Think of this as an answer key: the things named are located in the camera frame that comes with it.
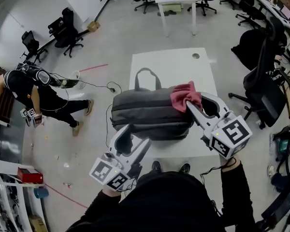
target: black sneaker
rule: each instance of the black sneaker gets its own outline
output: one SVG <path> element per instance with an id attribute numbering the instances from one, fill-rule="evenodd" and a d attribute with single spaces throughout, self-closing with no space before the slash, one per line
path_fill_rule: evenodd
<path id="1" fill-rule="evenodd" d="M 151 166 L 151 170 L 157 171 L 158 173 L 162 173 L 162 167 L 159 161 L 154 161 Z"/>
<path id="2" fill-rule="evenodd" d="M 185 174 L 189 174 L 190 172 L 190 164 L 188 162 L 186 162 L 183 166 L 181 166 L 181 168 L 178 171 L 179 173 L 185 173 Z"/>

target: floor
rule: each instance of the floor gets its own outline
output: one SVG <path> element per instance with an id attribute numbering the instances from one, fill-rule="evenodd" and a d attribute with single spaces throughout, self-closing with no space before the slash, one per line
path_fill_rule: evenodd
<path id="1" fill-rule="evenodd" d="M 191 14 L 186 5 L 182 13 L 166 17 L 170 26 L 170 36 L 164 37 L 161 18 L 156 8 L 149 8 L 147 14 L 135 12 L 132 0 L 110 1 L 99 18 L 101 27 L 84 37 L 84 48 L 75 49 L 73 58 L 62 55 L 62 50 L 49 48 L 49 55 L 42 66 L 49 71 L 69 76 L 74 70 L 107 64 L 104 67 L 82 72 L 81 77 L 98 86 L 115 81 L 123 90 L 129 86 L 131 59 L 133 54 L 165 49 L 204 47 L 210 59 L 218 96 L 237 115 L 244 115 L 245 104 L 229 99 L 228 93 L 244 95 L 243 78 L 248 70 L 237 59 L 231 48 L 239 43 L 241 35 L 248 25 L 238 26 L 235 18 L 237 11 L 227 4 L 219 5 L 219 0 L 210 4 L 217 9 L 214 14 L 208 11 L 203 16 L 197 8 L 197 34 L 190 33 Z M 66 97 L 64 90 L 58 90 Z M 105 111 L 114 96 L 106 88 L 86 85 L 82 90 L 69 90 L 70 96 L 92 97 L 95 100 L 94 111 L 89 117 L 82 112 L 75 117 L 85 125 L 77 138 L 72 137 L 69 126 L 52 118 L 45 119 L 44 126 L 35 130 L 26 127 L 24 136 L 24 163 L 32 164 L 44 174 L 45 183 L 69 198 L 89 206 L 102 186 L 89 175 L 96 157 L 105 152 L 106 122 Z M 251 115 L 247 121 L 253 136 L 249 144 L 239 153 L 249 182 L 254 216 L 261 213 L 274 200 L 277 193 L 267 177 L 267 165 L 273 162 L 269 153 L 269 135 L 290 124 L 287 109 L 271 128 L 260 130 L 257 117 Z M 108 141 L 115 131 L 109 123 Z M 185 161 L 191 163 L 190 173 L 197 178 L 219 164 L 218 157 L 192 159 L 162 159 L 165 170 L 176 170 Z M 153 159 L 143 159 L 142 173 L 149 171 Z M 205 177 L 206 188 L 211 199 L 222 207 L 221 180 L 219 171 Z M 68 188 L 63 183 L 70 183 Z M 44 200 L 45 213 L 50 231 L 63 232 L 85 212 L 85 208 L 72 203 L 49 188 L 49 197 Z"/>

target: gray bag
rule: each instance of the gray bag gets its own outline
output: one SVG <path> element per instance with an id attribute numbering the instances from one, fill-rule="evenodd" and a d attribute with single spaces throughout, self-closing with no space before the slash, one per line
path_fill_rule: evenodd
<path id="1" fill-rule="evenodd" d="M 140 88 L 138 74 L 150 71 L 156 78 L 156 90 Z M 142 68 L 135 77 L 134 89 L 113 99 L 112 124 L 115 130 L 132 124 L 132 133 L 152 140 L 179 140 L 188 135 L 193 119 L 172 107 L 170 94 L 174 87 L 161 88 L 159 78 L 149 68 Z"/>

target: black sleeve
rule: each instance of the black sleeve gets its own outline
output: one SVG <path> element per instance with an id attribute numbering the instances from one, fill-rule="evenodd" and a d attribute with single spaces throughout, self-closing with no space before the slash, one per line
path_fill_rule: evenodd
<path id="1" fill-rule="evenodd" d="M 21 99 L 31 98 L 33 82 L 32 80 L 20 71 L 11 71 L 7 85 L 9 90 L 16 93 Z"/>
<path id="2" fill-rule="evenodd" d="M 221 172 L 221 181 L 224 226 L 236 225 L 236 232 L 258 231 L 243 165 L 240 164 L 231 171 Z"/>
<path id="3" fill-rule="evenodd" d="M 108 211 L 117 207 L 120 199 L 120 196 L 110 197 L 100 191 L 81 219 L 69 227 L 67 232 L 74 231 L 73 229 L 76 229 L 76 226 L 80 225 L 81 223 L 92 223 L 96 221 L 98 218 L 105 215 Z"/>

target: white desk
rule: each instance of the white desk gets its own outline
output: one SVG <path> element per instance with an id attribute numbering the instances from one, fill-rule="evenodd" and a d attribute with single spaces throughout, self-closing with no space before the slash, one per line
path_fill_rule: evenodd
<path id="1" fill-rule="evenodd" d="M 198 53 L 199 59 L 192 57 Z M 174 49 L 156 52 L 134 54 L 130 73 L 129 89 L 134 89 L 136 73 L 143 67 L 150 68 L 160 79 L 162 87 L 171 87 L 189 81 L 194 81 L 197 91 L 217 95 L 212 69 L 205 48 Z M 140 87 L 150 90 L 155 89 L 155 78 L 149 72 L 141 72 L 139 75 Z M 145 157 L 169 158 L 169 157 L 200 157 L 218 155 L 216 151 L 210 151 L 205 143 L 200 140 L 203 130 L 195 123 L 190 128 L 188 136 L 180 141 L 153 141 Z M 139 139 L 134 137 L 133 145 L 137 145 Z"/>
<path id="2" fill-rule="evenodd" d="M 195 2 L 196 1 L 198 1 L 198 0 L 155 0 L 155 2 L 159 6 L 165 37 L 169 36 L 169 30 L 168 30 L 167 25 L 166 25 L 162 5 L 168 4 L 168 3 L 191 3 L 191 6 L 192 6 L 192 29 L 191 30 L 192 30 L 192 35 L 195 35 L 196 30 L 197 30 L 196 29 L 196 12 L 195 12 Z"/>
<path id="3" fill-rule="evenodd" d="M 280 21 L 281 21 L 281 23 L 284 25 L 284 27 L 286 27 L 286 28 L 289 28 L 290 29 L 290 21 L 288 21 L 288 20 L 286 20 L 286 19 L 284 19 L 284 18 L 282 18 L 277 12 L 276 12 L 276 10 L 274 9 L 274 8 L 276 8 L 276 9 L 279 9 L 278 7 L 276 7 L 275 5 L 273 5 L 272 3 L 271 3 L 271 1 L 270 0 L 258 0 L 260 3 L 262 3 L 265 7 L 266 7 L 266 9 L 268 10 L 268 11 L 270 11 L 276 18 L 278 18 Z"/>

